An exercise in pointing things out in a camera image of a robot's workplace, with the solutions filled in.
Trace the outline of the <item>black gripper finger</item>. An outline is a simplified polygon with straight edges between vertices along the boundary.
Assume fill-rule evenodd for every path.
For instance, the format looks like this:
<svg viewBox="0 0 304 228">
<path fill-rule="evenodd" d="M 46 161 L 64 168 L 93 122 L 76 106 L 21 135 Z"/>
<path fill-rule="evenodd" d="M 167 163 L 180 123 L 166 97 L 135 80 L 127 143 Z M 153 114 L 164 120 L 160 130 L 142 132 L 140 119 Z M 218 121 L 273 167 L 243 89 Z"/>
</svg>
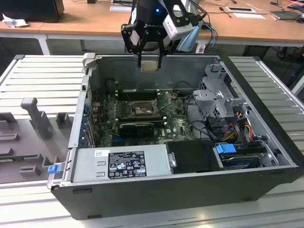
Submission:
<svg viewBox="0 0 304 228">
<path fill-rule="evenodd" d="M 164 46 L 163 40 L 158 42 L 159 45 L 159 55 L 158 55 L 158 65 L 157 68 L 161 68 L 162 58 L 166 55 L 172 55 L 178 46 L 178 41 L 171 41 L 167 47 Z"/>
<path fill-rule="evenodd" d="M 121 26 L 121 34 L 127 51 L 138 56 L 137 67 L 141 68 L 142 52 L 145 46 L 143 23 L 123 24 Z"/>
</svg>

